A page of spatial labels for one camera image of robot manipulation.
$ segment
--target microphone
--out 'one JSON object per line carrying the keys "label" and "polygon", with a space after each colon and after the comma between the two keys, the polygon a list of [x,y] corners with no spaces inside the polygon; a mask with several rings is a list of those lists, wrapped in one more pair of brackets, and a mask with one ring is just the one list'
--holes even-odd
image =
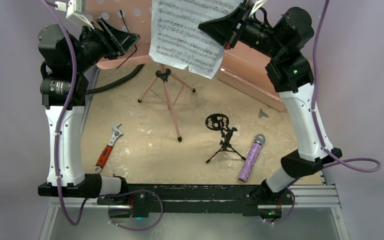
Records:
{"label": "microphone", "polygon": [[242,170],[240,171],[238,179],[244,183],[247,182],[248,177],[250,176],[251,170],[256,163],[257,157],[260,153],[263,144],[266,142],[266,137],[263,134],[257,134],[254,138],[254,143],[252,144],[251,149],[249,150],[246,161],[243,164]]}

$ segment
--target white wall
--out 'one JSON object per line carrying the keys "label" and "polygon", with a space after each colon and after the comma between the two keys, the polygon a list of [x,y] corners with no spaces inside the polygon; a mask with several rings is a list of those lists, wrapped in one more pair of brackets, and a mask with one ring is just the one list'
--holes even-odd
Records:
{"label": "white wall", "polygon": [[37,186],[48,175],[49,130],[37,37],[54,23],[39,0],[0,1],[0,239],[37,239],[44,222]]}
{"label": "white wall", "polygon": [[318,49],[317,100],[330,140],[345,158],[383,163],[376,173],[335,166],[327,174],[351,238],[384,239],[384,1],[331,0]]}

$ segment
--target red wrench handle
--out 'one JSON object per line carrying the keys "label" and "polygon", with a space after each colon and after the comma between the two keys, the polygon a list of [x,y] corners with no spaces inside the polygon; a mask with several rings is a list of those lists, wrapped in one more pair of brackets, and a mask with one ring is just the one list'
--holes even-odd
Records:
{"label": "red wrench handle", "polygon": [[108,157],[110,156],[111,150],[113,150],[113,147],[110,145],[107,145],[102,153],[99,156],[98,161],[96,162],[96,167],[104,168],[105,164],[108,161]]}

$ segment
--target sheet music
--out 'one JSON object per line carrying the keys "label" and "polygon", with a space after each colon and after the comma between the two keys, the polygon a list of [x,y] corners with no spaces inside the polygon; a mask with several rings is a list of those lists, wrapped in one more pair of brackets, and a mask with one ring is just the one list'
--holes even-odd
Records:
{"label": "sheet music", "polygon": [[224,49],[199,23],[233,12],[242,0],[152,0],[149,55],[158,63],[212,79]]}

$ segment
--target small gray object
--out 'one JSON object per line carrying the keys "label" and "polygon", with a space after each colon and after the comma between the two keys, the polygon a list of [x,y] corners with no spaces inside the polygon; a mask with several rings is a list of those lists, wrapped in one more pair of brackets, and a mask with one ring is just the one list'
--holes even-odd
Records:
{"label": "small gray object", "polygon": [[263,109],[260,108],[260,109],[259,109],[259,115],[258,115],[258,117],[259,117],[259,118],[261,118],[261,117],[268,118],[269,115],[268,115],[267,113],[263,112]]}

